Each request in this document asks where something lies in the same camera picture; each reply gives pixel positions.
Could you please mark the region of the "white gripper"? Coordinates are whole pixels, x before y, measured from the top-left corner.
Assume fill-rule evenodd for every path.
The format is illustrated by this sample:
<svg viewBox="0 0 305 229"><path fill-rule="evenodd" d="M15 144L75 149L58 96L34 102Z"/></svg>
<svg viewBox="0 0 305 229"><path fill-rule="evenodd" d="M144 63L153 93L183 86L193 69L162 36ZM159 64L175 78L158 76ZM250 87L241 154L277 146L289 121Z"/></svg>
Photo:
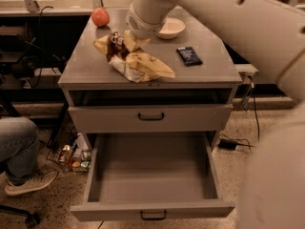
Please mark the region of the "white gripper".
<svg viewBox="0 0 305 229"><path fill-rule="evenodd" d="M160 32L165 23L165 18L162 18L156 24L150 24L140 18L134 10L129 9L126 23L129 29L125 30L123 34L124 45L129 52L135 52L147 45L150 42L149 39Z"/></svg>

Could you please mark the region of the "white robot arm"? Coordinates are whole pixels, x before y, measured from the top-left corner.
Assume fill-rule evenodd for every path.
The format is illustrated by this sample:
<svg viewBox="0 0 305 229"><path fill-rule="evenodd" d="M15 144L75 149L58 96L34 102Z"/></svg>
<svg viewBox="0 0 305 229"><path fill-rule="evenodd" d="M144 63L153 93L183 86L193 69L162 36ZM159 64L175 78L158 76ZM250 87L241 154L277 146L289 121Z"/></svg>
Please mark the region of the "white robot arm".
<svg viewBox="0 0 305 229"><path fill-rule="evenodd" d="M133 0L127 23L151 38L180 6L296 107L259 141L236 206L237 229L305 229L305 13L276 0Z"/></svg>

